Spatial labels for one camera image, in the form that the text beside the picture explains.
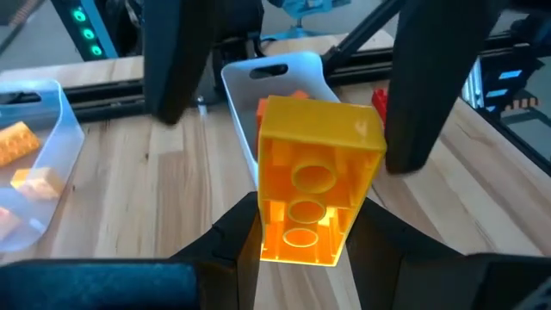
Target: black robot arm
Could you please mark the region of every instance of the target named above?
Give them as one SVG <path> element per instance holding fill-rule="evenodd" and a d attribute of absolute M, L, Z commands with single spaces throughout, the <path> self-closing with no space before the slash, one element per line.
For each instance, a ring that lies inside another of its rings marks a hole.
<path fill-rule="evenodd" d="M 4 266 L 0 308 L 252 309 L 262 243 L 257 210 L 257 193 L 246 195 L 168 259 L 54 259 Z M 551 298 L 545 293 L 551 282 L 544 283 L 551 259 L 462 256 L 369 199 L 346 247 L 363 309 L 510 309 Z"/>

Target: wooden table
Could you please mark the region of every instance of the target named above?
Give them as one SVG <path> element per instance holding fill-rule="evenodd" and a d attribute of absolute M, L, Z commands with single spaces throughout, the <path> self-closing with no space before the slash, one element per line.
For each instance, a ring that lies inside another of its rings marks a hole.
<path fill-rule="evenodd" d="M 273 43 L 268 53 L 319 53 L 342 36 Z M 388 47 L 379 32 L 364 48 Z M 142 58 L 6 71 L 0 80 L 56 78 L 64 86 L 142 76 Z M 336 89 L 366 103 L 371 84 Z M 83 125 L 86 141 L 53 222 L 6 264 L 32 257 L 168 257 L 254 190 L 227 107 L 190 110 L 175 127 L 149 117 Z M 551 254 L 551 179 L 458 100 L 427 165 L 384 170 L 369 196 L 463 253 Z M 357 309 L 346 253 L 336 268 L 261 263 L 259 309 Z"/>

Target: lego brick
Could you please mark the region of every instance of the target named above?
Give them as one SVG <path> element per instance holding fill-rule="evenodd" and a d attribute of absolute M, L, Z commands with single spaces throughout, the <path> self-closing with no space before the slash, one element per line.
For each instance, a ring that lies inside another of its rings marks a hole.
<path fill-rule="evenodd" d="M 270 96 L 258 148 L 261 259 L 336 265 L 386 147 L 374 108 Z"/>
<path fill-rule="evenodd" d="M 0 131 L 0 167 L 40 147 L 39 139 L 22 121 Z"/>
<path fill-rule="evenodd" d="M 65 186 L 52 168 L 17 170 L 10 183 L 14 189 L 33 200 L 59 198 Z"/>
<path fill-rule="evenodd" d="M 21 223 L 8 209 L 0 207 L 0 241 L 4 240 Z"/>
<path fill-rule="evenodd" d="M 387 124 L 387 92 L 383 89 L 375 90 L 371 96 L 371 103 L 377 109 L 382 124 L 385 126 Z"/>
<path fill-rule="evenodd" d="M 293 94 L 291 94 L 291 97 L 297 98 L 297 99 L 308 99 L 310 96 L 302 91 L 297 90 Z M 268 104 L 267 98 L 262 98 L 258 101 L 258 107 L 257 107 L 257 138 L 255 142 L 255 153 L 258 150 L 258 132 L 260 131 L 260 126 L 262 125 L 262 118 L 264 116 L 264 111 L 266 110 L 266 105 Z"/>

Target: orange lego brick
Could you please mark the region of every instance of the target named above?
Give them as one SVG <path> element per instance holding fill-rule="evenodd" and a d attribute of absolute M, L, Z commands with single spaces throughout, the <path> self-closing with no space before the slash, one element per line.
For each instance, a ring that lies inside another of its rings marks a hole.
<path fill-rule="evenodd" d="M 306 92 L 302 90 L 297 90 L 293 93 L 293 95 L 291 95 L 291 97 L 297 98 L 297 99 L 308 99 L 310 98 L 310 95 L 308 95 Z"/>
<path fill-rule="evenodd" d="M 0 167 L 40 147 L 38 138 L 22 121 L 0 131 Z"/>
<path fill-rule="evenodd" d="M 59 198 L 63 192 L 64 183 L 52 168 L 36 168 L 17 170 L 11 179 L 11 186 L 34 200 L 49 200 Z"/>
<path fill-rule="evenodd" d="M 0 207 L 0 241 L 4 240 L 21 223 L 8 209 Z"/>
<path fill-rule="evenodd" d="M 308 99 L 310 96 L 302 91 L 297 90 L 295 91 L 291 97 L 297 98 L 297 99 Z M 258 107 L 257 107 L 257 139 L 255 143 L 255 153 L 258 152 L 258 132 L 260 131 L 260 126 L 262 125 L 262 118 L 264 116 L 264 111 L 266 110 L 266 105 L 268 104 L 267 98 L 262 98 L 258 101 Z"/>
<path fill-rule="evenodd" d="M 259 137 L 261 259 L 336 265 L 387 149 L 376 110 L 270 96 Z"/>

